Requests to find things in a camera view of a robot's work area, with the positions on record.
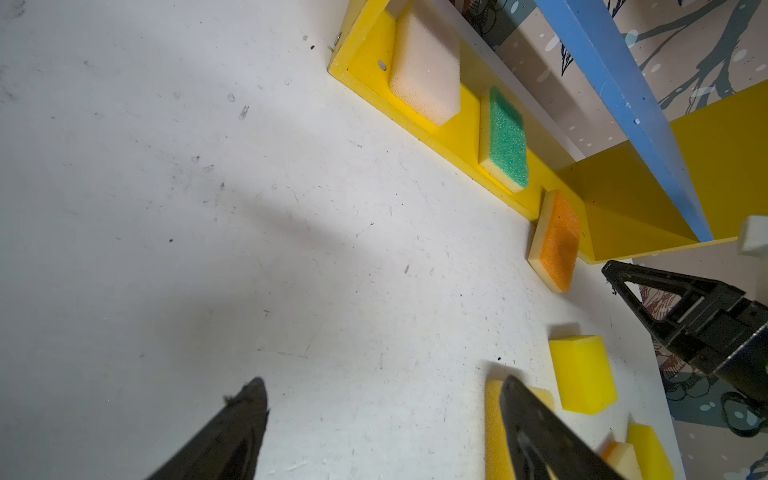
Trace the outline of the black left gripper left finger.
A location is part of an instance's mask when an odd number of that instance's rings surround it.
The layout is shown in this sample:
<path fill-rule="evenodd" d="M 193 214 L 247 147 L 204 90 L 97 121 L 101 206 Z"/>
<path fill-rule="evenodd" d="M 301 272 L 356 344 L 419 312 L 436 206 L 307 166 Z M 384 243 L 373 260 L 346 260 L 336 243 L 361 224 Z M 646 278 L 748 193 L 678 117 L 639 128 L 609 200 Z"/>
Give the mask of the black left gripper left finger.
<path fill-rule="evenodd" d="M 253 479 L 269 417 L 260 377 L 245 384 L 152 479 Z"/>

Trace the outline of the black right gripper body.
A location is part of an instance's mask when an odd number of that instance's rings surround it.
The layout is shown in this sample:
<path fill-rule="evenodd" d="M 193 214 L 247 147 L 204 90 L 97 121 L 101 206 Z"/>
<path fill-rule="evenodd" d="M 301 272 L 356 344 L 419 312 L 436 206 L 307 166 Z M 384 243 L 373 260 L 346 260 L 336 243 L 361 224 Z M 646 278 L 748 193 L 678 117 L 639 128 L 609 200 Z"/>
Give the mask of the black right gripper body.
<path fill-rule="evenodd" d="M 767 307 L 762 303 L 703 300 L 684 315 L 667 349 L 754 404 L 767 403 Z"/>

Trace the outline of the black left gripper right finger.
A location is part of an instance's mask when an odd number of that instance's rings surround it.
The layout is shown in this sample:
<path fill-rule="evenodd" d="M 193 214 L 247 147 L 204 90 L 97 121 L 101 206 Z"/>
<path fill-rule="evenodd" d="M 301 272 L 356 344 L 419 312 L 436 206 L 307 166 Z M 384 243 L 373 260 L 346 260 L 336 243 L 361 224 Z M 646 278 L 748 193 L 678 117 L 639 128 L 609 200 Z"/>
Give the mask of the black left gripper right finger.
<path fill-rule="evenodd" d="M 504 380 L 499 408 L 517 479 L 621 479 L 518 378 Z"/>

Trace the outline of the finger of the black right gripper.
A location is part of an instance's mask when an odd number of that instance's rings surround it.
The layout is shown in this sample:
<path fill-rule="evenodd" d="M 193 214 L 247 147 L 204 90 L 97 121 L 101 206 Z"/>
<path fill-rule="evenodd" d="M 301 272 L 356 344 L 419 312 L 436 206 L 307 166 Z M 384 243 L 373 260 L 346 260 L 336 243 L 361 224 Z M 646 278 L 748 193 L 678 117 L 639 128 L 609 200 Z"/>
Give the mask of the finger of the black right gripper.
<path fill-rule="evenodd" d="M 682 360 L 726 357 L 746 338 L 744 292 L 722 281 L 611 260 L 602 274 L 654 340 Z"/>

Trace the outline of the orange scouring sponge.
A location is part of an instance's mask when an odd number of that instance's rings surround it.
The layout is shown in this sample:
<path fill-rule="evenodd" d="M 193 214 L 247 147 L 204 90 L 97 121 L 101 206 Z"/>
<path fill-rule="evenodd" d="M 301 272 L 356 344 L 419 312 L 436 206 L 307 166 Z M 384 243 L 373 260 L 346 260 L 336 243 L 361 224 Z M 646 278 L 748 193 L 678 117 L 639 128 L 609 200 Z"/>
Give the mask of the orange scouring sponge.
<path fill-rule="evenodd" d="M 581 236 L 580 218 L 564 193 L 547 192 L 527 260 L 552 292 L 570 290 Z"/>

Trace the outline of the green scouring sponge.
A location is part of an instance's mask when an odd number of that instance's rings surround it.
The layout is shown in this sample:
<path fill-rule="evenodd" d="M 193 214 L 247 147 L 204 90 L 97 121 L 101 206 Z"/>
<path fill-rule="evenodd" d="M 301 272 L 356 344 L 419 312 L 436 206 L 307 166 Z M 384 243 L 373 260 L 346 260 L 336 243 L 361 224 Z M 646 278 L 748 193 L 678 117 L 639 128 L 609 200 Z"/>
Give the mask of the green scouring sponge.
<path fill-rule="evenodd" d="M 512 193 L 529 185 L 524 120 L 497 87 L 480 101 L 479 166 Z"/>

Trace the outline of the pale pink sponge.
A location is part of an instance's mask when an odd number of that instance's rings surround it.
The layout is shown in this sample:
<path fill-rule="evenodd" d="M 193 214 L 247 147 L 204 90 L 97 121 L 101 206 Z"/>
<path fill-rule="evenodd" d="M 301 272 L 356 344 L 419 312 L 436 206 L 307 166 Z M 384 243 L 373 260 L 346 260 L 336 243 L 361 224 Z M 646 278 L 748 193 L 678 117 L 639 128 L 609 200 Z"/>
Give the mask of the pale pink sponge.
<path fill-rule="evenodd" d="M 389 88 L 436 127 L 460 112 L 460 39 L 428 1 L 408 2 L 396 19 Z"/>

